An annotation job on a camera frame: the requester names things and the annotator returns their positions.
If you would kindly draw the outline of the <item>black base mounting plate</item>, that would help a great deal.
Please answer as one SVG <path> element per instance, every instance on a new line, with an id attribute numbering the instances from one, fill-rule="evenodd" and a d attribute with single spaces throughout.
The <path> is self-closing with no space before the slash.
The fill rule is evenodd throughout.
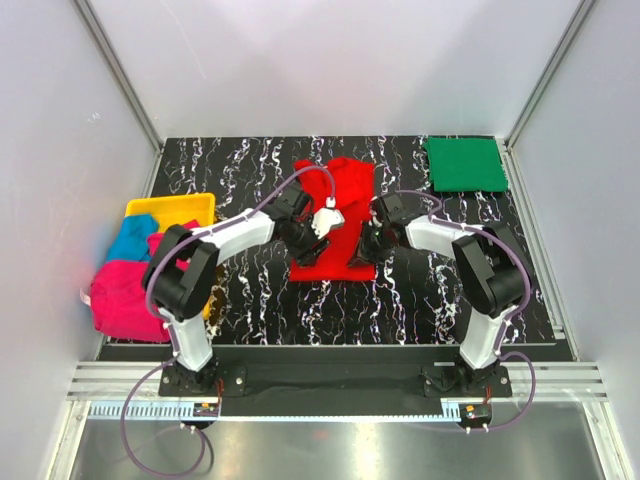
<path id="1" fill-rule="evenodd" d="M 444 414 L 450 401 L 523 401 L 545 381 L 564 384 L 575 361 L 566 341 L 504 347 L 510 359 L 475 387 L 455 380 L 453 346 L 218 346 L 218 364 L 198 387 L 161 366 L 165 347 L 109 346 L 98 360 L 98 396 L 138 401 L 219 400 L 223 417 L 400 417 Z"/>

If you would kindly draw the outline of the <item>red t-shirt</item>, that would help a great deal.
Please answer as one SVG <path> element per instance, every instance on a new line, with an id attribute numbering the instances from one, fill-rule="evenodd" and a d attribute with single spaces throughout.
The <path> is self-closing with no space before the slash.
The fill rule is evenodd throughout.
<path id="1" fill-rule="evenodd" d="M 357 281 L 369 282 L 376 269 L 368 264 L 350 267 L 362 225 L 371 218 L 369 202 L 374 197 L 374 165 L 348 157 L 333 158 L 327 169 L 336 183 L 336 208 L 344 217 L 344 225 L 329 233 L 328 248 L 312 267 L 291 264 L 291 282 Z"/>

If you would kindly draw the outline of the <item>front aluminium rail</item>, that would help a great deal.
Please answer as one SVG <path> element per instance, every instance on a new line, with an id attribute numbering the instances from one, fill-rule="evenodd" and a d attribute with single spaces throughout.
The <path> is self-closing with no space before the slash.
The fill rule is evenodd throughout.
<path id="1" fill-rule="evenodd" d="M 219 366 L 199 386 L 175 367 L 151 363 L 82 362 L 66 395 L 92 415 L 131 419 L 225 421 L 457 422 L 468 408 L 500 403 L 601 403 L 608 399 L 591 363 L 506 362 L 477 386 L 443 386 L 450 364 Z"/>

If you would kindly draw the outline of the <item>blue t-shirt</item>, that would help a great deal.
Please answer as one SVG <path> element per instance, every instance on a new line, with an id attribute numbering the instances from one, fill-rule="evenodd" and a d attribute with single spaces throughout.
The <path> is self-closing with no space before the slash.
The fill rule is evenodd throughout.
<path id="1" fill-rule="evenodd" d="M 150 259 L 147 239 L 159 224 L 150 214 L 126 216 L 109 248 L 106 262 L 115 260 L 145 262 Z"/>

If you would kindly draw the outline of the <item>aluminium frame post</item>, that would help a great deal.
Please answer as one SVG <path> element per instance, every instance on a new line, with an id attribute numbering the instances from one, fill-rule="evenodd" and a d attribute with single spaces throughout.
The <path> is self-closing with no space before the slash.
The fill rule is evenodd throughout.
<path id="1" fill-rule="evenodd" d="M 565 58 L 598 4 L 598 0 L 580 0 L 578 2 L 576 9 L 564 28 L 514 125 L 504 138 L 504 145 L 507 149 L 513 149 L 517 144 Z"/>
<path id="2" fill-rule="evenodd" d="M 158 154 L 164 145 L 164 140 L 158 134 L 150 116 L 147 114 L 133 84 L 117 55 L 112 42 L 103 26 L 92 2 L 88 0 L 71 0 L 82 24 L 96 46 L 99 55 L 109 70 L 118 90 L 131 111 L 134 119 L 140 127 L 153 151 Z"/>

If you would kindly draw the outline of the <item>magenta t-shirt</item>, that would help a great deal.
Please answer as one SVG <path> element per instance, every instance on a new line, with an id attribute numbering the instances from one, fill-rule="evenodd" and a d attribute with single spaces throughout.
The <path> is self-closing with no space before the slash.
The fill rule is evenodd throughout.
<path id="1" fill-rule="evenodd" d="M 160 240 L 153 237 L 149 239 L 152 254 Z M 89 288 L 89 307 L 97 331 L 122 340 L 151 343 L 170 341 L 163 321 L 152 315 L 146 307 L 142 278 L 148 264 L 123 260 L 106 262 L 105 259 Z"/>

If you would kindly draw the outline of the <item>yellow plastic bin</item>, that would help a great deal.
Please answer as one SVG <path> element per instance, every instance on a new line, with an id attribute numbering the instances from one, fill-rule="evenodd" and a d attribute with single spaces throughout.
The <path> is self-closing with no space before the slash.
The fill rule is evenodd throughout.
<path id="1" fill-rule="evenodd" d="M 216 199 L 212 193 L 161 196 L 134 199 L 125 209 L 123 226 L 135 240 L 133 250 L 136 262 L 148 263 L 152 248 L 149 239 L 160 240 L 174 224 L 209 226 L 215 220 Z"/>

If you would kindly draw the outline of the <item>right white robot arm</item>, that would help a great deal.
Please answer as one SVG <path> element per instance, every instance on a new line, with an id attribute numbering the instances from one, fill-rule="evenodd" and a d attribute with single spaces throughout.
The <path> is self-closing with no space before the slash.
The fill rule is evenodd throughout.
<path id="1" fill-rule="evenodd" d="M 458 278 L 471 306 L 467 332 L 459 348 L 463 362 L 454 384 L 466 396 L 476 396 L 490 383 L 488 368 L 500 361 L 507 322 L 526 308 L 531 298 L 530 266 L 504 223 L 469 225 L 408 207 L 400 190 L 370 202 L 371 219 L 362 224 L 348 265 L 381 264 L 397 247 L 427 251 L 456 262 Z"/>

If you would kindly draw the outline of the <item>right aluminium frame post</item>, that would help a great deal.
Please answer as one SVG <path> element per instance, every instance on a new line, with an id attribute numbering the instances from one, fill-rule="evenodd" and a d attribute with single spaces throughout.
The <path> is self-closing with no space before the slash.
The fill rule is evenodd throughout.
<path id="1" fill-rule="evenodd" d="M 504 145 L 507 149 L 513 149 L 517 144 L 565 58 L 598 4 L 598 0 L 580 0 L 578 2 L 576 9 L 564 28 L 514 125 L 504 138 Z"/>

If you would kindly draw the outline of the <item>left aluminium frame post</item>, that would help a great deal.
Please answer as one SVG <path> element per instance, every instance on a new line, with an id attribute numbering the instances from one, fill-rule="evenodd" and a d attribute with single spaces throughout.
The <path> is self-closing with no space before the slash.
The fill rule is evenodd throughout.
<path id="1" fill-rule="evenodd" d="M 158 134 L 150 116 L 147 114 L 133 84 L 117 55 L 112 42 L 103 26 L 92 2 L 88 0 L 71 0 L 82 24 L 96 46 L 99 55 L 109 70 L 118 90 L 131 111 L 134 119 L 140 127 L 153 151 L 158 154 L 164 145 L 164 140 Z"/>

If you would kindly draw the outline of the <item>folded green t-shirt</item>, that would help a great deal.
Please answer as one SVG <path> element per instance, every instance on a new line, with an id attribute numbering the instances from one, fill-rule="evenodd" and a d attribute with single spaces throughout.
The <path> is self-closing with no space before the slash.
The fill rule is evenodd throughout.
<path id="1" fill-rule="evenodd" d="M 430 136 L 423 148 L 436 192 L 503 193 L 508 189 L 498 144 L 493 138 Z"/>

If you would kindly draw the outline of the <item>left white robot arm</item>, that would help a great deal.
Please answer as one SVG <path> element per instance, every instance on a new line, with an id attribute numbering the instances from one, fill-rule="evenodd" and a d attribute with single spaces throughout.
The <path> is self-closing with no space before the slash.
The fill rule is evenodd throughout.
<path id="1" fill-rule="evenodd" d="M 297 183 L 258 206 L 209 227 L 169 227 L 143 275 L 145 303 L 170 336 L 181 384 L 196 396 L 215 386 L 214 353 L 204 325 L 220 264 L 250 248 L 283 242 L 290 256 L 313 266 L 328 248 L 329 233 L 344 225 L 330 197 L 309 214 L 311 196 Z"/>

